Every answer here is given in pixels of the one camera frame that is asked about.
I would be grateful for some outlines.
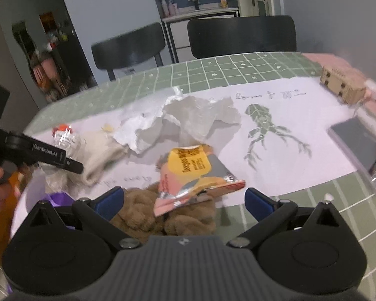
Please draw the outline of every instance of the brown plush toy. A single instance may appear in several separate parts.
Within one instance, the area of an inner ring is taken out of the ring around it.
[[[150,235],[192,236],[215,232],[214,200],[183,206],[155,217],[157,188],[158,183],[155,183],[146,189],[125,190],[124,206],[110,222],[141,243],[146,243]]]

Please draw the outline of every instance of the black chair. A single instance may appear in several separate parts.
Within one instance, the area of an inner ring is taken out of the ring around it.
[[[154,23],[103,42],[92,45],[96,67],[107,70],[110,80],[115,80],[113,69],[131,67],[155,57],[162,66],[160,51],[165,47],[161,24]]]
[[[297,50],[290,16],[193,19],[188,22],[188,36],[196,58]]]

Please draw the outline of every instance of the white cabinet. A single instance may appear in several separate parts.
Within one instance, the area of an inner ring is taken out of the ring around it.
[[[188,21],[189,20],[183,22],[174,22],[170,24],[175,48],[182,48],[190,45],[187,29]]]
[[[188,37],[188,22],[191,19],[209,19],[209,18],[233,18],[238,17],[237,10],[215,10],[206,15],[197,15],[191,13],[190,17],[184,17],[183,20],[175,18],[174,20],[166,19],[165,34],[168,38],[168,44],[172,51],[174,63],[196,60],[191,53],[191,44]]]
[[[192,60],[197,59],[192,55],[190,46],[184,47],[184,48],[178,48],[177,49],[177,56],[178,56],[178,61],[180,61],[180,62],[192,61]]]

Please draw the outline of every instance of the tissue paper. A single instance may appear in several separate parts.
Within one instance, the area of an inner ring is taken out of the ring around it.
[[[159,138],[163,120],[180,127],[179,145],[188,146],[205,143],[215,121],[240,123],[241,116],[230,97],[217,101],[184,96],[178,87],[172,87],[126,107],[113,137],[141,154]]]

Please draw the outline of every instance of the green grid tablecloth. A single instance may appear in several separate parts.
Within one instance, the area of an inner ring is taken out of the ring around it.
[[[74,95],[41,111],[26,130],[39,133],[59,123],[69,123],[115,108],[171,86],[185,93],[220,86],[255,83],[279,78],[320,76],[321,66],[297,52],[249,53],[178,63],[120,78]],[[290,199],[299,206],[314,207],[325,194],[352,228],[368,258],[368,268],[360,290],[376,298],[376,196],[373,196],[358,173],[305,190],[276,197]],[[217,234],[224,241],[256,224],[244,205],[217,211]]]

